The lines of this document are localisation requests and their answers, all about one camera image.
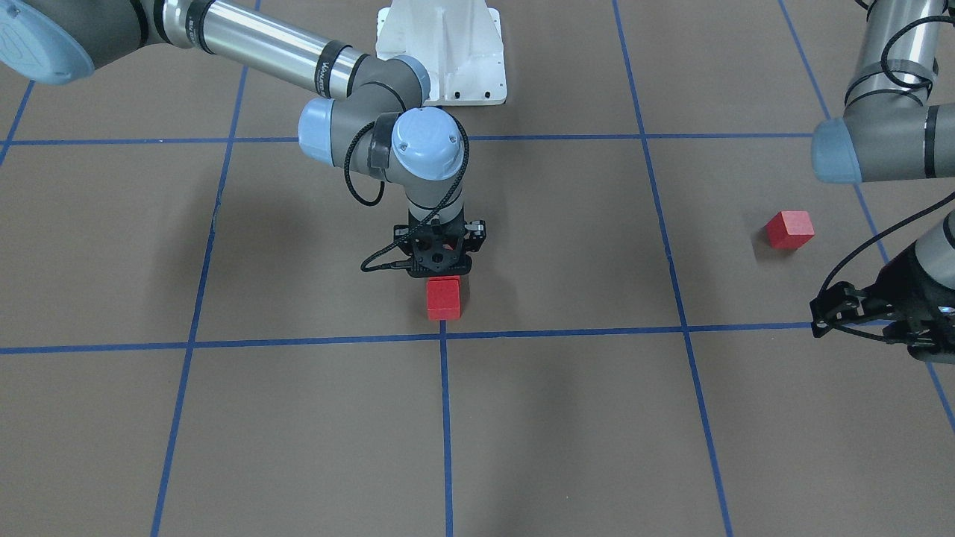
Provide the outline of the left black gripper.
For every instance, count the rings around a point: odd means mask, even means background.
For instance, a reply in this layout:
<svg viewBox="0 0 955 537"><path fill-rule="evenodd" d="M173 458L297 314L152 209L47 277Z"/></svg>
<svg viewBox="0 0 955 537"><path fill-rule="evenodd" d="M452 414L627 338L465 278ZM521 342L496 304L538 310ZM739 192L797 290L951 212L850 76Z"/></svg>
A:
<svg viewBox="0 0 955 537"><path fill-rule="evenodd" d="M922 268L916 245L881 269L876 281L857 288L846 281L822 289L810 303L812 335L855 334L887 345L904 345L911 356L954 353L953 289Z"/></svg>

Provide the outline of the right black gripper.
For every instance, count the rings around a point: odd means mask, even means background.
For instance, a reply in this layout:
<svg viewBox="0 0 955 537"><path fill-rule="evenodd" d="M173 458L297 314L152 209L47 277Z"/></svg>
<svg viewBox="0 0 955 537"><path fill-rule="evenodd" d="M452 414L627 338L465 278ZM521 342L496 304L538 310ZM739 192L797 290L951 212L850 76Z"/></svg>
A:
<svg viewBox="0 0 955 537"><path fill-rule="evenodd" d="M408 224L393 228L405 260L395 262L399 271L408 272L413 278L464 276L473 268L470 254L480 251L487 238L484 220L465 221L463 214L444 224L427 224L415 232L410 228L419 224L415 217L408 217Z"/></svg>

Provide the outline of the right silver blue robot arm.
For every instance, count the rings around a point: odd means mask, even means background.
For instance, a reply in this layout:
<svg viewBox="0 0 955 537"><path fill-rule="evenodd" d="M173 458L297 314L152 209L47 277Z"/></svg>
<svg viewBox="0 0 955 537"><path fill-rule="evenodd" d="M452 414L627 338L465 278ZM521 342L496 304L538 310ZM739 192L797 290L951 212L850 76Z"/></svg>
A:
<svg viewBox="0 0 955 537"><path fill-rule="evenodd" d="M362 272L415 278L467 275L486 239L464 214L470 144L450 113L427 105L430 76L416 58L378 59L232 1L4 1L2 62L37 83L64 85L148 45L202 51L313 93L298 120L301 152L402 187L408 221Z"/></svg>

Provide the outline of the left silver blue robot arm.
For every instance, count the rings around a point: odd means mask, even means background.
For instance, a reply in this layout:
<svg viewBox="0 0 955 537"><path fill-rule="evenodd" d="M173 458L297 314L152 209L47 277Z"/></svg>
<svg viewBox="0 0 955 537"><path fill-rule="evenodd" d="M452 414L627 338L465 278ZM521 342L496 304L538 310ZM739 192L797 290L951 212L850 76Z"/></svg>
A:
<svg viewBox="0 0 955 537"><path fill-rule="evenodd" d="M929 103L937 81L942 25L951 1L873 1L855 75L840 118L816 126L812 167L825 183L950 178L954 111ZM944 217L858 289L827 275L810 302L812 333L836 330L904 345L911 357L951 364L954 354L953 216Z"/></svg>

